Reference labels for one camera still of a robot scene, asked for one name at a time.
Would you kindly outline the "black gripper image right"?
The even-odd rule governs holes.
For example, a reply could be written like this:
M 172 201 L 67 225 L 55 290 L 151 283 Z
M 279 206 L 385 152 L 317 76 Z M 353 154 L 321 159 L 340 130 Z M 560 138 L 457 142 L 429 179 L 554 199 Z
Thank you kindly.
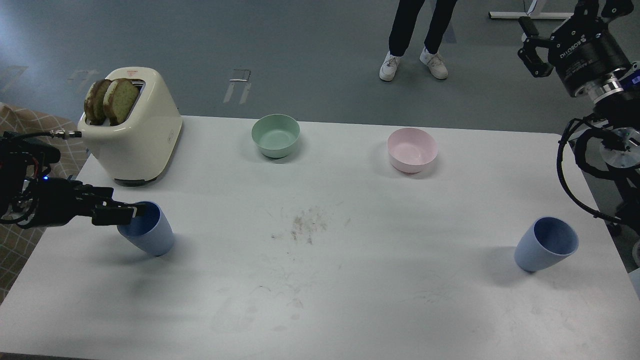
M 530 16 L 518 23 L 525 35 L 518 57 L 534 78 L 550 76 L 554 68 L 572 98 L 585 95 L 586 85 L 613 74 L 620 78 L 631 69 L 631 62 L 611 34 L 610 22 L 632 12 L 630 2 L 578 2 L 572 16 L 542 38 Z M 548 51 L 548 62 L 537 48 Z

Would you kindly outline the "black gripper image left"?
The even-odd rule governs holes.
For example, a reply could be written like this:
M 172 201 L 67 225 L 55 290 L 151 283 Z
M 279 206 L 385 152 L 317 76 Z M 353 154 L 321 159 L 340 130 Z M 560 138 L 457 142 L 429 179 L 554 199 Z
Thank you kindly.
M 94 226 L 128 225 L 146 214 L 146 204 L 119 202 L 113 196 L 112 187 L 50 177 L 36 185 L 35 210 L 20 221 L 20 227 L 60 227 L 77 216 L 91 218 Z

